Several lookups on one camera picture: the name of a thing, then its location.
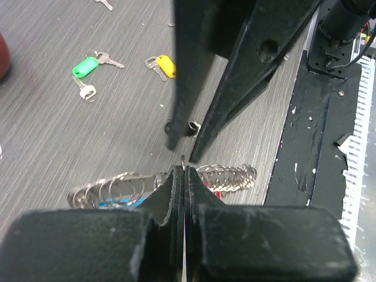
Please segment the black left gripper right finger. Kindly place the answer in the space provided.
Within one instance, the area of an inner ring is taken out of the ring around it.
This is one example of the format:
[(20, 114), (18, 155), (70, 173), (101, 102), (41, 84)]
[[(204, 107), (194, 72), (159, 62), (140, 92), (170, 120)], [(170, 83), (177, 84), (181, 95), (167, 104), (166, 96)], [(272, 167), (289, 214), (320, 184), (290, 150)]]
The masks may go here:
[(358, 265), (327, 210), (224, 204), (184, 172), (188, 281), (353, 281)]

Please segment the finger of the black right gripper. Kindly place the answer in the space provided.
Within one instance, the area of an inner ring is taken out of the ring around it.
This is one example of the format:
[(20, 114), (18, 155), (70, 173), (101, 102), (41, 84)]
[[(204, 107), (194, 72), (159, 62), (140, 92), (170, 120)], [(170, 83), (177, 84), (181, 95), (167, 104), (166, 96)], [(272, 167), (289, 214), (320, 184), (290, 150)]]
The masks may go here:
[(219, 1), (175, 1), (176, 78), (166, 147), (174, 151), (198, 100), (214, 54), (209, 45)]
[(267, 87), (319, 1), (256, 1), (245, 17), (190, 155), (198, 163), (220, 131)]

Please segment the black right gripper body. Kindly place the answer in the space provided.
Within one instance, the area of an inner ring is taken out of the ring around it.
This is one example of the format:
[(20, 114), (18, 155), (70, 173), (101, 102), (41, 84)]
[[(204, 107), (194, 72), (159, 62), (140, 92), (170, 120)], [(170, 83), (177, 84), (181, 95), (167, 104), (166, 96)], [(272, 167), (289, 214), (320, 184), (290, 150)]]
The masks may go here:
[(208, 15), (204, 16), (203, 57), (219, 55), (228, 59), (235, 47), (237, 37), (244, 21), (256, 5), (251, 0), (203, 1)]

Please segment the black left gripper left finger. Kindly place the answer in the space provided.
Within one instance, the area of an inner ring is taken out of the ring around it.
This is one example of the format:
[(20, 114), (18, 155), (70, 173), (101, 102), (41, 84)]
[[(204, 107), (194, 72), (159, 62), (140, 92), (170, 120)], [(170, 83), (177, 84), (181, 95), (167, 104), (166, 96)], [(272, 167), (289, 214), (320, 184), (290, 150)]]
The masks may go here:
[(180, 281), (184, 170), (133, 209), (37, 210), (1, 243), (2, 281)]

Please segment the yellow tag key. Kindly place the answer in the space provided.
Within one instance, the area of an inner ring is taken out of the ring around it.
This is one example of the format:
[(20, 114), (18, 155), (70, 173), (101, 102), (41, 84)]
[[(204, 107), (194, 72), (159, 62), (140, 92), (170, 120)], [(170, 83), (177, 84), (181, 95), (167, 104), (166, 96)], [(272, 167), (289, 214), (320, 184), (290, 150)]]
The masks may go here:
[(155, 71), (164, 82), (176, 77), (176, 66), (167, 55), (152, 56), (145, 60), (145, 66)]

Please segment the black tag key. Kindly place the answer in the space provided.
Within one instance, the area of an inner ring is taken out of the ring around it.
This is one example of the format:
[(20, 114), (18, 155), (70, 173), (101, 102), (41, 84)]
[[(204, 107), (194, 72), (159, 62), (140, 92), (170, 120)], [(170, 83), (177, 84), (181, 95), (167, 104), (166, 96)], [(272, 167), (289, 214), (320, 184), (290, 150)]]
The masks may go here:
[[(164, 132), (168, 136), (172, 135), (175, 136), (176, 132), (172, 129), (172, 124), (173, 122), (169, 120), (165, 125), (164, 125)], [(199, 134), (199, 131), (201, 129), (201, 125), (197, 123), (195, 120), (188, 121), (184, 132), (181, 134), (182, 137), (190, 137), (190, 138), (196, 138), (197, 135)]]

